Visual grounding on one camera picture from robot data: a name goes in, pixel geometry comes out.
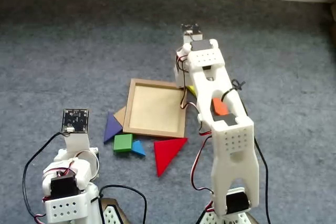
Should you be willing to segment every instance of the black cable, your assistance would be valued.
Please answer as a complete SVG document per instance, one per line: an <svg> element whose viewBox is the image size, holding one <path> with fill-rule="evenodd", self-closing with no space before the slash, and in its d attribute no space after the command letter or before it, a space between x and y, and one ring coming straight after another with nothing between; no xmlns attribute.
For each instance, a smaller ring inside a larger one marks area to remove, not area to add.
<svg viewBox="0 0 336 224"><path fill-rule="evenodd" d="M139 194L143 198L145 206L144 206L144 211L143 211L142 223L145 224L145 222L146 222L146 214L147 214L147 200L146 200L146 197L140 191L134 189L133 187L123 186L123 185L106 185L106 186L103 186L99 190L99 211L100 211L100 216L101 216L101 220L102 220L103 224L105 224L105 221L104 221L104 213L103 213L102 206L101 206L101 198L103 197L103 193L102 192L103 192L104 189L111 188L111 187L125 188L125 189L128 189L128 190L134 191L134 192L136 192L137 194Z"/></svg>
<svg viewBox="0 0 336 224"><path fill-rule="evenodd" d="M62 133L62 132L57 132L56 134L54 134L31 158L30 160L27 162L27 164L25 165L25 168L23 170L23 176L22 176L22 193L23 193L23 200L25 201L25 205L26 208L29 212L29 214L35 218L35 214L34 212L31 210L29 202L28 202L28 198L27 198L27 193L26 193L26 175L27 175L27 170L28 170L28 166L30 165L30 163L34 160L34 158L40 154L45 147L47 147L47 145L58 135L63 135L63 136L68 136L70 133Z"/></svg>
<svg viewBox="0 0 336 224"><path fill-rule="evenodd" d="M236 79L232 79L231 84L232 84L233 87L230 88L228 91L226 91L222 95L222 98L220 99L222 102L224 101L224 98L226 97L226 95L229 94L232 90L242 90L241 88L245 84L245 81L243 81L242 83L240 83Z"/></svg>
<svg viewBox="0 0 336 224"><path fill-rule="evenodd" d="M241 103L242 103L242 105L243 105L243 107L244 107L244 110L245 110L246 115L248 115L247 110L246 110L246 107L245 107L245 104L243 103L242 99L241 99L240 101L241 101ZM262 160L262 162L264 163L264 166L265 166L265 173L266 173L266 182L265 182L265 209L266 209L267 223L268 223L268 224L271 224L271 220L270 220L270 218L269 218L269 212L268 212L268 166L267 166L266 160L265 160L265 158L264 158L264 155L263 155L263 153L261 152L261 149L260 149L260 147L259 147L259 144L258 144L258 142L257 142L256 137L254 137L254 143L255 143L255 145L256 145L256 147L257 147L257 150L258 150L258 152L259 152L259 155L260 155L260 157L261 157L261 160Z"/></svg>

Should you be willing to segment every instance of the wooden frame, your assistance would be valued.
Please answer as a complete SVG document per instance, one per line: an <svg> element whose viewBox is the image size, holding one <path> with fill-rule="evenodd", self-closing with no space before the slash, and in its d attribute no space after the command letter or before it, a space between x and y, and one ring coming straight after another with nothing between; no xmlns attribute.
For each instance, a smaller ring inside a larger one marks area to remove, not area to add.
<svg viewBox="0 0 336 224"><path fill-rule="evenodd" d="M173 82L132 79L123 131L140 135L184 137L183 91Z"/></svg>

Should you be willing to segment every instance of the green square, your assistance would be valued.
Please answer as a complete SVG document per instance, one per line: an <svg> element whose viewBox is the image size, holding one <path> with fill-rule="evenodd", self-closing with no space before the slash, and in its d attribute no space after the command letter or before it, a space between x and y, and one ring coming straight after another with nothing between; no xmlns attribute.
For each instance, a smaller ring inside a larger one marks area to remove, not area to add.
<svg viewBox="0 0 336 224"><path fill-rule="evenodd" d="M116 135L113 150L115 152L129 152L132 149L132 134Z"/></svg>

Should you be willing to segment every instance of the purple triangle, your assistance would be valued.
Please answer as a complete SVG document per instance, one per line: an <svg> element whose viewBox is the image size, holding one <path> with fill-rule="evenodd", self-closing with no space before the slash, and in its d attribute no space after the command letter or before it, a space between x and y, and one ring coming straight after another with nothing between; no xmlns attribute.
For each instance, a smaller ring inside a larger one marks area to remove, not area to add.
<svg viewBox="0 0 336 224"><path fill-rule="evenodd" d="M108 140L111 140L115 135L122 131L122 126L120 123L115 119L113 113L109 112L107 116L105 134L104 134L104 143Z"/></svg>

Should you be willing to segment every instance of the wire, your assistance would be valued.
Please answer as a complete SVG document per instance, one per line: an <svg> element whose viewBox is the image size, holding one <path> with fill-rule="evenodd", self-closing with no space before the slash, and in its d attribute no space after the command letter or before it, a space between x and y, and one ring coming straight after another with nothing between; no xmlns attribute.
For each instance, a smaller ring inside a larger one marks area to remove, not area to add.
<svg viewBox="0 0 336 224"><path fill-rule="evenodd" d="M111 187L116 187L116 188L125 188L131 191L136 192L137 194L139 194L144 201L144 211L143 211L143 219L142 219L142 223L145 224L146 222L146 214L147 214L147 200L146 197L138 190L134 189L133 187L130 186L123 186L123 185L106 185L103 186L100 190L99 190L99 211L100 211L100 216L101 216L101 220L103 222L103 224L105 224L105 220L104 220L104 214L103 214L103 210L102 210L102 206L101 206L101 198L103 197L103 190L106 188L111 188Z"/></svg>
<svg viewBox="0 0 336 224"><path fill-rule="evenodd" d="M186 88L186 85L185 85L185 73L186 73L186 70L185 70L184 67L183 67L183 63L184 63L185 61L186 61L186 59L181 61L181 62L182 62L182 73L183 73L183 96L182 96L182 99L181 99L181 102L180 102L180 108L181 108L182 110L184 110L184 109L186 109L189 105L192 105L192 106L198 111L198 113L199 113L199 110L198 110L198 108L197 108L197 106L196 106L195 103L193 103L193 102L186 102L186 103L183 105L184 98L185 98L185 95L186 95L186 93L187 93L187 88Z"/></svg>
<svg viewBox="0 0 336 224"><path fill-rule="evenodd" d="M35 157L40 154L45 147L47 147L47 145L57 136L59 135L63 135L63 136L68 136L70 133L63 133L63 132L57 132L56 134L54 134L31 158L30 160L27 162L27 164L25 165L25 168L23 170L23 176L22 176L22 193L23 193L23 200L25 202L26 208L29 212L29 214L34 218L36 223L39 223L38 221L38 217L42 217L44 215L40 215L40 214L35 214L32 210L31 207L29 205L29 201L27 198L27 192L26 192L26 175L27 175L27 170L28 170L28 166L30 165L30 163L35 159Z"/></svg>
<svg viewBox="0 0 336 224"><path fill-rule="evenodd" d="M215 208L214 208L214 207L211 207L211 206L212 206L212 203L213 203L213 201L211 200L211 201L209 202L209 204L206 205L206 207L205 207L205 211L206 211L206 212L214 212L214 211L215 211Z"/></svg>
<svg viewBox="0 0 336 224"><path fill-rule="evenodd" d="M45 224L44 222L42 222L42 221L40 221L38 218L39 217L44 217L46 214L44 214L44 215L40 215L40 214L36 214L35 216L34 216L34 221L35 221L35 223L38 223L38 224Z"/></svg>
<svg viewBox="0 0 336 224"><path fill-rule="evenodd" d="M200 136L205 136L205 135L211 134L211 131L201 132L202 127L203 127L203 122L201 121L200 127L198 129L198 133L199 133Z"/></svg>
<svg viewBox="0 0 336 224"><path fill-rule="evenodd" d="M227 94L229 94L232 90L242 90L242 86L245 84L245 81L243 81L242 83L240 83L239 81L237 81L236 79L232 79L231 81L232 84L232 88L230 88L229 90L227 90L223 95L222 98L220 99L222 102L224 101L224 98L226 97Z"/></svg>
<svg viewBox="0 0 336 224"><path fill-rule="evenodd" d="M51 169L49 169L48 171L46 171L45 173L43 173L43 175L45 176L48 172L51 172L51 171L54 171L54 170L65 170L65 171L63 172L63 175L62 175L62 176L67 175L66 172L69 172L69 171L75 173L73 170L70 169L70 166L69 166L69 167L67 167L67 168L66 168L66 167L56 167L56 168L51 168Z"/></svg>
<svg viewBox="0 0 336 224"><path fill-rule="evenodd" d="M241 101L241 103L242 103L242 105L244 107L246 115L248 115L244 102L242 101L242 99L240 101ZM257 147L257 150L259 152L261 160L262 160L262 162L264 163L264 166L265 166L265 173L266 173L266 182L265 182L265 209L266 209L267 223L271 224L271 220L269 218L269 212L268 212L268 165L267 165L267 162L266 162L266 160L264 158L263 153L261 152L261 149L259 147L259 144L257 142L256 137L254 137L254 143L255 143L255 145Z"/></svg>
<svg viewBox="0 0 336 224"><path fill-rule="evenodd" d="M194 164L193 164L193 166L192 166L192 168L191 168L191 172L190 172L190 181L191 181L191 185L194 187L195 190L197 190L197 191L208 190L208 191L210 191L212 194L214 194L214 192L213 192L210 188L208 188L208 187L200 187L200 188L197 188L197 187L195 186L195 184L194 184L194 173L195 173L195 170L196 170L196 166L197 166L197 163L198 163L198 159L200 158L199 156L201 155L201 152L202 152L202 150L203 150L203 148L204 148L204 146L205 146L205 144L206 144L206 141L207 141L209 138L211 138L211 137L212 137L212 136L210 135L210 136L208 136L208 137L203 141L202 147L199 149L199 151L198 151L198 153L197 153L197 155L196 155L196 159L195 159L195 161L194 161Z"/></svg>
<svg viewBox="0 0 336 224"><path fill-rule="evenodd" d="M90 153L92 156L94 156L94 157L96 158L96 161L97 161L97 170L96 170L95 174L93 175L93 177L90 179L90 181L93 181L93 180L95 180L95 179L97 178L97 176L98 176L98 172L99 172L99 159L98 159L97 155L96 155L94 152L90 151L90 150L82 150L82 151L76 153L76 154L75 154L75 157L78 157L78 156L79 156L80 154L82 154L83 152Z"/></svg>

